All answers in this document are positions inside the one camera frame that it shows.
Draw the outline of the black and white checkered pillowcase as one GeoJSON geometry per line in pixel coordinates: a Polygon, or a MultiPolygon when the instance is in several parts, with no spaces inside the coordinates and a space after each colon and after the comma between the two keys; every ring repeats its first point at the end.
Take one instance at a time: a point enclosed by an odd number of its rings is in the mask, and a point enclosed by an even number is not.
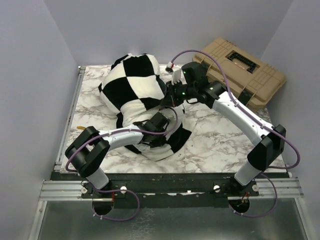
{"type": "Polygon", "coordinates": [[[129,151],[159,161],[177,153],[189,139],[195,125],[185,117],[185,110],[161,109],[166,84],[160,77],[160,65],[154,55],[131,53],[117,59],[98,86],[107,114],[116,118],[116,128],[150,120],[157,112],[169,119],[167,135],[158,141],[127,145],[129,151]]]}

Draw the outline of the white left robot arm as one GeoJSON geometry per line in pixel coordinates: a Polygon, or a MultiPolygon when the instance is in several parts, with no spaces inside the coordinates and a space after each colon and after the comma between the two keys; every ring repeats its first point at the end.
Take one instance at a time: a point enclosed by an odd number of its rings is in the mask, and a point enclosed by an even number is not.
{"type": "Polygon", "coordinates": [[[163,136],[167,133],[169,131],[165,131],[164,127],[151,127],[147,123],[102,132],[90,126],[66,149],[68,161],[65,169],[87,179],[97,196],[106,197],[111,190],[110,180],[100,168],[106,154],[120,147],[137,145],[150,136],[163,136]]]}

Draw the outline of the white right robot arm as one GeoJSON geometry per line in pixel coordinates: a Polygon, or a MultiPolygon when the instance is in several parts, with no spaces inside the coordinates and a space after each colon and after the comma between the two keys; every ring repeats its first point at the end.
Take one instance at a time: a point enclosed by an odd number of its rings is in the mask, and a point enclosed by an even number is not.
{"type": "Polygon", "coordinates": [[[195,84],[178,82],[166,83],[166,94],[161,102],[163,107],[177,107],[184,101],[197,99],[236,125],[251,141],[254,148],[247,155],[247,162],[234,174],[229,189],[240,196],[248,189],[248,184],[260,173],[264,172],[273,161],[283,152],[284,140],[275,133],[263,127],[272,127],[268,122],[260,119],[252,111],[247,116],[240,107],[242,103],[233,103],[224,85],[219,81],[210,82],[202,88],[195,84]]]}

